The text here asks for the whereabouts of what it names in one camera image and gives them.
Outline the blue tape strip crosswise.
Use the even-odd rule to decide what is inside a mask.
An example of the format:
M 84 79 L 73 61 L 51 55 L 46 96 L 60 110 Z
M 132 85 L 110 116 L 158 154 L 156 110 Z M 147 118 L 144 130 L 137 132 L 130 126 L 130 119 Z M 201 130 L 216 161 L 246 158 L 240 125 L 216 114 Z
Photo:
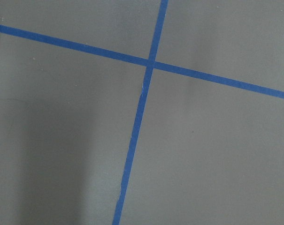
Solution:
M 106 50 L 106 49 L 102 49 L 102 48 L 98 48 L 98 47 L 94 47 L 90 45 L 84 45 L 81 43 L 72 42 L 72 41 L 68 41 L 65 39 L 51 37 L 51 36 L 38 34 L 38 33 L 30 32 L 30 31 L 26 31 L 26 30 L 21 30 L 21 29 L 17 29 L 13 27 L 8 27 L 4 25 L 0 25 L 0 33 L 19 37 L 19 38 L 25 38 L 25 39 L 29 39 L 29 40 L 49 44 L 49 45 L 54 45 L 54 46 L 58 46 L 62 48 L 67 48 L 67 49 L 71 49 L 71 50 L 75 50 L 79 52 L 89 53 L 89 54 L 93 54 L 93 55 L 97 55 L 97 56 L 101 56 L 105 58 L 124 61 L 124 62 L 128 62 L 131 64 L 136 64 L 139 66 L 144 66 L 144 67 L 153 66 L 153 68 L 158 69 L 158 70 L 171 72 L 171 73 L 175 73 L 179 75 L 185 75 L 188 77 L 197 78 L 197 79 L 201 79 L 204 81 L 218 83 L 218 84 L 222 84 L 222 85 L 226 85 L 226 86 L 230 86 L 230 87 L 234 87 L 238 89 L 243 89 L 247 91 L 252 91 L 252 92 L 284 99 L 284 91 L 275 90 L 275 89 L 271 89 L 271 88 L 267 88 L 267 87 L 247 83 L 247 82 L 242 82 L 238 80 L 233 80 L 230 78 L 221 77 L 217 75 L 207 74 L 207 73 L 203 73 L 203 72 L 199 72 L 199 71 L 195 71 L 195 70 L 191 70 L 191 69 L 187 69 L 183 67 L 178 67 L 178 66 L 174 66 L 174 65 L 170 65 L 170 64 L 166 64 L 162 62 L 150 61 L 144 58 L 140 58 L 140 57 L 124 54 L 124 53 L 114 52 L 114 51 L 110 51 L 110 50 Z

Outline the blue tape strip lengthwise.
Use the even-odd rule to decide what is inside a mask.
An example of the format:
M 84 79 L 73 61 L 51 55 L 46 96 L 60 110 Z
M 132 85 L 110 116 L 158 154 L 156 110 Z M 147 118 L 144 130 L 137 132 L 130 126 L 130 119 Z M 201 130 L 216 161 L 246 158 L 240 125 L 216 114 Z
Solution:
M 124 164 L 123 175 L 122 175 L 122 180 L 121 180 L 121 187 L 120 187 L 120 194 L 119 194 L 118 201 L 116 202 L 114 216 L 112 220 L 113 225 L 120 224 L 120 220 L 121 220 L 126 192 L 127 192 L 127 188 L 128 188 L 128 184 L 130 180 L 130 173 L 131 173 L 131 169 L 133 165 L 136 146 L 138 143 L 140 127 L 141 127 L 141 123 L 142 123 L 142 119 L 144 115 L 145 105 L 146 105 L 149 87 L 150 87 L 150 83 L 152 79 L 154 64 L 155 64 L 155 60 L 156 60 L 156 56 L 157 56 L 157 52 L 158 52 L 158 48 L 160 44 L 161 33 L 162 33 L 162 28 L 163 28 L 166 12 L 167 12 L 168 3 L 169 2 L 167 0 L 162 0 L 160 2 L 158 16 L 157 16 L 157 20 L 155 24 L 155 29 L 154 29 L 154 34 L 153 34 L 153 38 L 151 42 L 151 48 L 150 48 L 148 59 L 147 59 L 147 65 L 146 65 L 146 70 L 145 70 L 144 79 L 142 83 L 141 93 L 140 93 L 139 102 L 138 102 L 138 106 L 136 110 L 132 133 L 130 137 L 128 152 L 127 152 L 127 156 L 126 156 L 126 160 Z

